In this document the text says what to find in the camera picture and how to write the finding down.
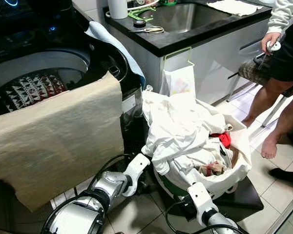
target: kitchen sink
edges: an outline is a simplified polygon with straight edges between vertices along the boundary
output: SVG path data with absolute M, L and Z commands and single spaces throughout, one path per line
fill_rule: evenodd
M 231 14 L 215 10 L 211 7 L 196 3 L 160 6 L 154 11 L 146 11 L 139 17 L 154 19 L 149 21 L 154 26 L 162 26 L 166 32 L 184 33 L 191 29 L 208 25 L 225 19 Z

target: washing machine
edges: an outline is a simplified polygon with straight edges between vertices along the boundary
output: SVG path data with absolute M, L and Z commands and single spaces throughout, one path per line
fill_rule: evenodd
M 71 0 L 0 0 L 0 115 L 99 80 L 109 71 L 121 85 L 121 129 L 125 152 L 144 144 L 142 88 L 126 57 L 114 46 L 84 33 L 89 19 Z M 32 214 L 0 181 L 0 229 L 39 233 L 50 204 Z M 19 214 L 28 217 L 20 220 Z

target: white sleeve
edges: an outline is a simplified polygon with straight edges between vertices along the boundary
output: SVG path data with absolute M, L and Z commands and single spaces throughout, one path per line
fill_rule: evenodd
M 268 22 L 267 33 L 281 33 L 293 16 L 293 0 L 276 0 L 272 16 Z

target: black countertop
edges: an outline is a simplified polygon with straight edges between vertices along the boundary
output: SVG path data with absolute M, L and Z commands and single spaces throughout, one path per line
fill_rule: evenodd
M 199 3 L 207 5 L 206 0 L 179 0 L 180 3 Z M 162 34 L 148 34 L 148 33 L 132 33 L 131 30 L 137 30 L 133 27 L 133 19 L 127 17 L 125 19 L 105 18 L 106 22 L 111 26 L 131 38 L 142 47 L 149 50 L 158 57 L 170 54 L 174 51 L 191 45 L 200 45 L 215 38 L 221 37 L 225 34 L 233 32 L 237 29 L 246 27 L 250 24 L 262 21 L 269 18 L 271 15 L 271 8 L 263 6 L 262 9 L 257 10 L 254 14 L 249 16 L 231 15 L 225 19 L 217 22 L 204 25 L 192 29 L 185 33 L 164 32 Z M 153 26 L 151 23 L 146 24 L 147 27 Z

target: hand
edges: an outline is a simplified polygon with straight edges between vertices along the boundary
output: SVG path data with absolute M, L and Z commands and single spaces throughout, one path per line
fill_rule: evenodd
M 267 33 L 265 37 L 261 41 L 262 50 L 265 52 L 265 54 L 270 55 L 270 53 L 267 50 L 267 42 L 270 42 L 270 46 L 273 46 L 278 38 L 281 36 L 281 33 Z

